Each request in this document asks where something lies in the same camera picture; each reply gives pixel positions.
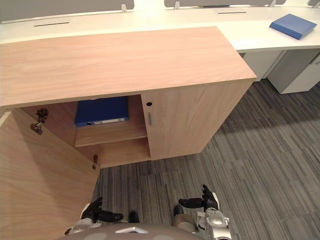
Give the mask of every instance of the door hinge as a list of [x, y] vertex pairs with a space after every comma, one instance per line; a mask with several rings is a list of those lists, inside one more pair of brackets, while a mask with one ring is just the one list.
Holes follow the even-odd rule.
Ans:
[[98, 154], [95, 154], [93, 156], [93, 164], [92, 164], [92, 169], [96, 170], [96, 165], [98, 164]]
[[41, 135], [43, 132], [41, 127], [46, 122], [46, 119], [48, 118], [48, 114], [49, 114], [49, 111], [45, 108], [41, 108], [38, 111], [36, 111], [38, 122], [31, 124], [30, 129], [35, 131], [38, 135]]

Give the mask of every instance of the white desk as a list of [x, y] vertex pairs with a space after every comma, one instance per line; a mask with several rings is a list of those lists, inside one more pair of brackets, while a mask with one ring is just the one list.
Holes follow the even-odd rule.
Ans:
[[[320, 8], [307, 0], [287, 0], [275, 7], [166, 8], [162, 0], [135, 0], [126, 13], [75, 14], [50, 19], [34, 19], [0, 25], [0, 44], [65, 36], [153, 31], [217, 26], [258, 76], [265, 77], [285, 50], [320, 48]], [[219, 14], [224, 11], [245, 13]], [[308, 19], [318, 26], [302, 40], [269, 28], [270, 23], [288, 13]], [[38, 26], [50, 23], [67, 24]]]

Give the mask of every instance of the cabinet shelf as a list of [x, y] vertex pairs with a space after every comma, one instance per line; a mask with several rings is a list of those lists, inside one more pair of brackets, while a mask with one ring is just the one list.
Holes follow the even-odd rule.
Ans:
[[128, 96], [129, 120], [78, 127], [74, 146], [84, 147], [147, 137], [140, 95]]
[[148, 139], [139, 138], [100, 145], [98, 164], [101, 168], [150, 160]]

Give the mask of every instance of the cabinet top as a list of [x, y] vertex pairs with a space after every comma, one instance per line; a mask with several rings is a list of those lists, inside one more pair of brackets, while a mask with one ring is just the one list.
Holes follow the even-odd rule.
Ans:
[[7, 43], [0, 62], [7, 109], [256, 77], [217, 27]]

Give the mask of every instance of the door handle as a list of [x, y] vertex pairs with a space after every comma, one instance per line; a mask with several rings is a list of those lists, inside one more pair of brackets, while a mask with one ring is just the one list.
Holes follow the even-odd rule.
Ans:
[[152, 127], [152, 117], [150, 112], [148, 112], [148, 117], [149, 117], [149, 124]]

